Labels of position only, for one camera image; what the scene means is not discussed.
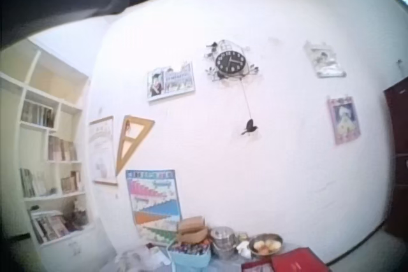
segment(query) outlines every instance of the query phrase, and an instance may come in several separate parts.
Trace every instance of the picture frame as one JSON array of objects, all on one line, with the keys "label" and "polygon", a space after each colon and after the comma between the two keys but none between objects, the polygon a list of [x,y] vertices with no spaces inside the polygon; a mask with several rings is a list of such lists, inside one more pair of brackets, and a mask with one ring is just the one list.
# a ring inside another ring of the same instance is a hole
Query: picture frame
[{"label": "picture frame", "polygon": [[89,170],[94,183],[117,185],[113,151],[113,116],[89,123]]},{"label": "picture frame", "polygon": [[347,73],[337,61],[333,47],[322,43],[312,44],[306,41],[303,47],[318,78],[346,77]]},{"label": "picture frame", "polygon": [[341,145],[360,137],[360,123],[352,97],[329,98],[328,107],[336,145]]},{"label": "picture frame", "polygon": [[174,170],[126,170],[133,222],[141,239],[168,246],[182,220]]},{"label": "picture frame", "polygon": [[194,74],[192,62],[181,65],[175,71],[171,66],[156,68],[147,75],[147,99],[158,99],[194,92]]}]

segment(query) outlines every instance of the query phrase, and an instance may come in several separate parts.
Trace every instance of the wall clock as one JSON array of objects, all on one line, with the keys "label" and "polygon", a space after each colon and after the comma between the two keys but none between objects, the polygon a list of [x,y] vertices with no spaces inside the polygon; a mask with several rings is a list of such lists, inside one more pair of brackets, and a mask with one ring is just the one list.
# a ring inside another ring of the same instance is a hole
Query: wall clock
[{"label": "wall clock", "polygon": [[207,73],[213,77],[213,81],[227,78],[242,79],[258,73],[258,67],[249,65],[244,50],[232,41],[223,39],[207,47],[211,48],[211,51],[205,56],[214,63],[214,67],[210,67]]}]

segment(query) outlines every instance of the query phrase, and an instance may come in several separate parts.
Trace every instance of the poster with girl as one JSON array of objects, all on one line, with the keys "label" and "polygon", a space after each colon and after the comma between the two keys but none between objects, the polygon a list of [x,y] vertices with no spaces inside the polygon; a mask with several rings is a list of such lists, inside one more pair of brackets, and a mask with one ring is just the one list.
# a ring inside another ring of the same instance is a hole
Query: poster with girl
[{"label": "poster with girl", "polygon": [[355,140],[361,134],[352,97],[329,99],[336,145]]}]

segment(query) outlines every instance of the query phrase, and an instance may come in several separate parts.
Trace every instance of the stacked containers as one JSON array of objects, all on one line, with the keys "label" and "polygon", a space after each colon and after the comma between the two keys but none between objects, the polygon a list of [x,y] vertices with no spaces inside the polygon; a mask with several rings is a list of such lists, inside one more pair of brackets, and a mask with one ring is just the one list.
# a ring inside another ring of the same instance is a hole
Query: stacked containers
[{"label": "stacked containers", "polygon": [[237,245],[235,233],[230,227],[220,226],[211,230],[211,247],[220,259],[229,259],[235,253]]}]

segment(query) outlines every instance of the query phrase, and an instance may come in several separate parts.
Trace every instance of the bowl of eggs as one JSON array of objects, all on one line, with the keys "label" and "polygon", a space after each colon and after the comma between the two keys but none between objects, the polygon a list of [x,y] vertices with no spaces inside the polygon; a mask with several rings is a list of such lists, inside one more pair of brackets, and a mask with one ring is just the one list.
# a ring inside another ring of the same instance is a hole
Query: bowl of eggs
[{"label": "bowl of eggs", "polygon": [[260,234],[249,240],[249,250],[256,257],[271,256],[282,248],[283,239],[276,234]]}]

